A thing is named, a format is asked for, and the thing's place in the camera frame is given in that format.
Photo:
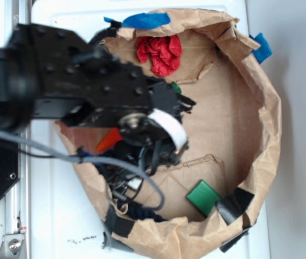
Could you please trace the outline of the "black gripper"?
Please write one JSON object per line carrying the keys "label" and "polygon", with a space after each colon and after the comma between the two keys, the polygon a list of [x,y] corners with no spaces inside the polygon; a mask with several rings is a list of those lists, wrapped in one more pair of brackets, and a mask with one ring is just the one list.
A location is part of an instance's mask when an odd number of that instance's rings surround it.
{"label": "black gripper", "polygon": [[148,87],[148,97],[152,111],[122,117],[119,130],[128,144],[144,148],[143,164],[175,166],[189,149],[182,117],[196,102],[182,95],[176,83],[155,83]]}

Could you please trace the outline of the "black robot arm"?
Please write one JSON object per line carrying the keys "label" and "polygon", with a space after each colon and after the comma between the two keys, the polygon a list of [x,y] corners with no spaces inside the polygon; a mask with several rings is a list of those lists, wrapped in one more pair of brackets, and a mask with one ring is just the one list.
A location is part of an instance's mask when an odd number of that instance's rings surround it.
{"label": "black robot arm", "polygon": [[188,147],[183,113],[193,101],[141,67],[121,62],[75,32],[18,25],[0,48],[0,130],[19,132],[33,119],[68,127],[113,128],[167,165]]}

